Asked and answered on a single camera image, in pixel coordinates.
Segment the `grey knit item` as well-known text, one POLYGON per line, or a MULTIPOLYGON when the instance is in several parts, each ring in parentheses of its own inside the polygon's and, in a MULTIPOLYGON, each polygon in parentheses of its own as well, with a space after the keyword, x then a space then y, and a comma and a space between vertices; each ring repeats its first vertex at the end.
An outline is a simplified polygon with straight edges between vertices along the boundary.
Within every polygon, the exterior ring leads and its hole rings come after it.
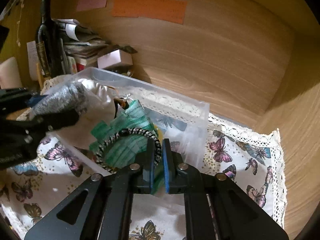
POLYGON ((35 116, 62 113, 75 110, 79 116, 86 113, 89 107, 88 91, 79 82, 67 83, 58 91, 45 96, 34 107, 31 108, 29 119, 35 116))

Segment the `white drawstring pouch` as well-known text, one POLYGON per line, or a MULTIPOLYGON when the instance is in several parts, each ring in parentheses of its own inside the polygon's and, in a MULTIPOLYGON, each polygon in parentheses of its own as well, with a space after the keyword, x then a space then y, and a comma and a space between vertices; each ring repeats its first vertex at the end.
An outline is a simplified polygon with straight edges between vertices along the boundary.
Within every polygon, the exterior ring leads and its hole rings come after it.
POLYGON ((116 116, 116 107, 111 87, 87 78, 78 79, 76 82, 85 88, 87 106, 74 126, 57 131, 57 135, 68 144, 87 150, 89 145, 96 141, 91 134, 93 128, 101 121, 109 124, 116 116))

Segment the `green knit cloth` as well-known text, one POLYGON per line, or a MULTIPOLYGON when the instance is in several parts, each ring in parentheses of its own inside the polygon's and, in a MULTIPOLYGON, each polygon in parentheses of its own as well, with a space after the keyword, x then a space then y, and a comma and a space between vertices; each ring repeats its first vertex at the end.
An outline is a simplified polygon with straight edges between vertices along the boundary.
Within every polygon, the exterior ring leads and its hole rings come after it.
POLYGON ((132 164, 137 154, 146 151, 148 140, 151 139, 155 147, 155 181, 151 193, 156 194, 163 184, 160 165, 162 146, 154 124, 139 100, 131 101, 126 109, 117 113, 117 117, 110 124, 101 121, 91 134, 96 138, 96 141, 89 145, 94 162, 110 173, 116 173, 132 164))

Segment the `white cylindrical roll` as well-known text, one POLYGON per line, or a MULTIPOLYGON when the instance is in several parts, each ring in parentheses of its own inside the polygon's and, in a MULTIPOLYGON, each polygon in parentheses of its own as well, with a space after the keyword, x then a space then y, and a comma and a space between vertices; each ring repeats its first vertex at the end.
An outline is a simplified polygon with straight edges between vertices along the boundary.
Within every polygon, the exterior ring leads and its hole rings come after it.
POLYGON ((15 57, 11 57, 0 65, 1 89, 23 87, 15 57))

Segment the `white handwritten paper note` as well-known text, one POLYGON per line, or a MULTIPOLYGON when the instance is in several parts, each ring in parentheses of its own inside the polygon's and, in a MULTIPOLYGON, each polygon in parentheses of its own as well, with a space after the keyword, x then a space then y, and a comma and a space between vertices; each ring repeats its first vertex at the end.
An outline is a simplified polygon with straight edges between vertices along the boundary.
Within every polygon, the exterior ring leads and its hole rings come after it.
POLYGON ((35 41, 30 41, 27 43, 27 54, 28 54, 28 64, 29 64, 29 74, 33 81, 37 81, 37 63, 39 62, 36 43, 35 41))

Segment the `butterfly print lace tablecloth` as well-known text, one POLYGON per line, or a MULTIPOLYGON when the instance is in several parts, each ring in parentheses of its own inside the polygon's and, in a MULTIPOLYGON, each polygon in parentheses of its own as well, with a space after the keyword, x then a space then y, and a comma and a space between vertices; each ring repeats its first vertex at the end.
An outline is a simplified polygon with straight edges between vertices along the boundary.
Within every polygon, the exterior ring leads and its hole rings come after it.
MULTIPOLYGON (((40 159, 38 153, 35 160, 9 168, 1 176, 1 213, 20 239, 95 173, 74 160, 68 162, 70 172, 44 172, 40 159)), ((284 166, 278 131, 262 135, 214 115, 208 117, 205 153, 197 169, 211 176, 227 175, 280 225, 286 209, 284 166)))

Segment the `clear plastic storage bin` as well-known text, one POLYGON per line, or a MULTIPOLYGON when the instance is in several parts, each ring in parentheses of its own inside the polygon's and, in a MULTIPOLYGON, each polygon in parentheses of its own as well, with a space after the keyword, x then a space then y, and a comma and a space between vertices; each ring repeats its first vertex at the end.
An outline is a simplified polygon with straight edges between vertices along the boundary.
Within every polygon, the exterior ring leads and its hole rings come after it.
MULTIPOLYGON (((160 140, 168 138, 172 151, 182 155, 185 162, 201 167, 205 153, 209 105, 161 87, 125 77, 97 68, 88 68, 64 78, 46 91, 50 94, 72 81, 93 81, 107 87, 113 95, 127 98, 128 102, 138 100, 146 116, 153 123, 160 140)), ((103 168, 95 163, 87 147, 74 146, 62 131, 52 133, 39 145, 39 164, 48 173, 66 173, 71 169, 69 161, 76 161, 87 172, 103 175, 114 173, 111 167, 103 168)))

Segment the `dark wine bottle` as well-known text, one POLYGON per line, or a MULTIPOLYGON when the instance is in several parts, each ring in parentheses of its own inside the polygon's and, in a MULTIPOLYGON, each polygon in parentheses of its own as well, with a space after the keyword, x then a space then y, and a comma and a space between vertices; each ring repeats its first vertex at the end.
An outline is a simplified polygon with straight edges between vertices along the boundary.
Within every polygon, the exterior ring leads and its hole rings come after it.
POLYGON ((36 32, 36 49, 45 77, 64 74, 63 55, 57 24, 51 17, 51 0, 42 0, 41 24, 36 32))

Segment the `stack of papers and books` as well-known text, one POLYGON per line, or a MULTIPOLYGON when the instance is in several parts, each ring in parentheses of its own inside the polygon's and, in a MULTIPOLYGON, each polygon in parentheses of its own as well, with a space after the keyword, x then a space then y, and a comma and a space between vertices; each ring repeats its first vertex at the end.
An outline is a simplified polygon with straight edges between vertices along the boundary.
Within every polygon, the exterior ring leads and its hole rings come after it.
POLYGON ((111 44, 76 19, 54 19, 62 48, 72 68, 81 71, 98 66, 98 57, 111 44))

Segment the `small pink white box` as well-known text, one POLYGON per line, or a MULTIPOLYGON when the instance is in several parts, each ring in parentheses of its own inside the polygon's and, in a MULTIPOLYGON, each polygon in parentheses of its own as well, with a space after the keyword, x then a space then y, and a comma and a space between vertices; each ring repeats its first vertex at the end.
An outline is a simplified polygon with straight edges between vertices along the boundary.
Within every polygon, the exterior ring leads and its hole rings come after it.
POLYGON ((115 67, 128 67, 133 65, 132 56, 123 50, 115 50, 97 59, 98 68, 111 69, 115 67))

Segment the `orange sticky note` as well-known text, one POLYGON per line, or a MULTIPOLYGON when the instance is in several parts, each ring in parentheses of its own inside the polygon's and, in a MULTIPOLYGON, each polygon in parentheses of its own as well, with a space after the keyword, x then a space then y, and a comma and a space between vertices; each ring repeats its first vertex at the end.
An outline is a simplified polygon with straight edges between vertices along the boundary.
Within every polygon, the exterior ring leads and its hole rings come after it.
POLYGON ((113 0, 113 17, 145 17, 183 24, 186 1, 179 0, 113 0))

